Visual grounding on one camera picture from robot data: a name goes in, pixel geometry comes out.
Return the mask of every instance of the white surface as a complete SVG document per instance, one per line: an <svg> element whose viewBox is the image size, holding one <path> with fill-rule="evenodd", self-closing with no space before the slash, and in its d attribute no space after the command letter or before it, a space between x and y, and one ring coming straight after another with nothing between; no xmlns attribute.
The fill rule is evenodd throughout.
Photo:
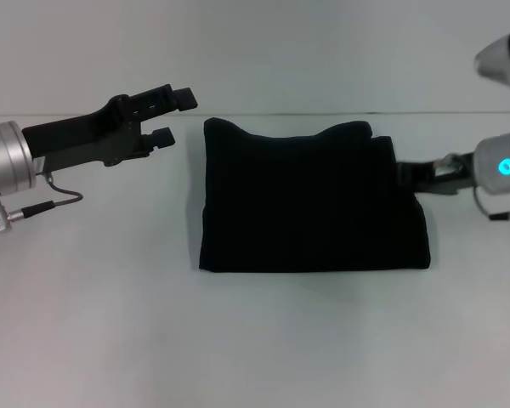
<svg viewBox="0 0 510 408"><path fill-rule="evenodd" d="M276 136L354 119L399 159L510 131L510 115L233 118ZM430 270L198 271L202 121L153 121L178 143L148 160L56 173L85 200L0 235L0 408L510 407L510 224L468 193L424 195Z"/></svg>
<svg viewBox="0 0 510 408"><path fill-rule="evenodd" d="M0 114L192 87L198 113L510 111L510 0L0 0Z"/></svg>

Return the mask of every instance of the black fabric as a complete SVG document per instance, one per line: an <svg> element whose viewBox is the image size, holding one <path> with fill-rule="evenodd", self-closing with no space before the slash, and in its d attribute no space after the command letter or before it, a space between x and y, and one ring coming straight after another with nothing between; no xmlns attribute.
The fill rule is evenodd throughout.
<svg viewBox="0 0 510 408"><path fill-rule="evenodd" d="M397 186L391 138L372 139L368 123L275 139L213 118L204 133L201 269L428 268L423 210Z"/></svg>

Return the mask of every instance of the white wall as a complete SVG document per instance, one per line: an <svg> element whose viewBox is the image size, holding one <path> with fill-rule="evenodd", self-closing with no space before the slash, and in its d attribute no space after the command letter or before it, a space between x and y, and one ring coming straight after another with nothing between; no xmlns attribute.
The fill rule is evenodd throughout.
<svg viewBox="0 0 510 408"><path fill-rule="evenodd" d="M437 3L1 0L0 122L166 82L201 108L148 122L178 142L150 159L57 172L85 200L0 235L0 408L510 407L510 224L468 192L420 196L427 271L196 267L209 114L276 136L367 120L401 160L510 131L507 113L450 113L510 111L472 73L510 0ZM363 111L449 113L254 115ZM40 183L5 203L54 197Z"/></svg>

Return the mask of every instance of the black cloth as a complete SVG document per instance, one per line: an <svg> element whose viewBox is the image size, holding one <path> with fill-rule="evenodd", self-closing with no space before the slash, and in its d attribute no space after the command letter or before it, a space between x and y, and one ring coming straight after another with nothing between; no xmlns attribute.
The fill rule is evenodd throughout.
<svg viewBox="0 0 510 408"><path fill-rule="evenodd" d="M206 121L200 268L213 272L426 269L423 210L396 183L391 138L366 122L315 136Z"/></svg>

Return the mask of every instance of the blue led light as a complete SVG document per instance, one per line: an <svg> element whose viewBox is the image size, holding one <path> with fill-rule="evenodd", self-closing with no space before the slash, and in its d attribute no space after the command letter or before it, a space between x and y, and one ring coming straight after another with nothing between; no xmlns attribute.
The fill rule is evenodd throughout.
<svg viewBox="0 0 510 408"><path fill-rule="evenodd" d="M510 159L504 159L499 163L499 173L504 176L510 175Z"/></svg>

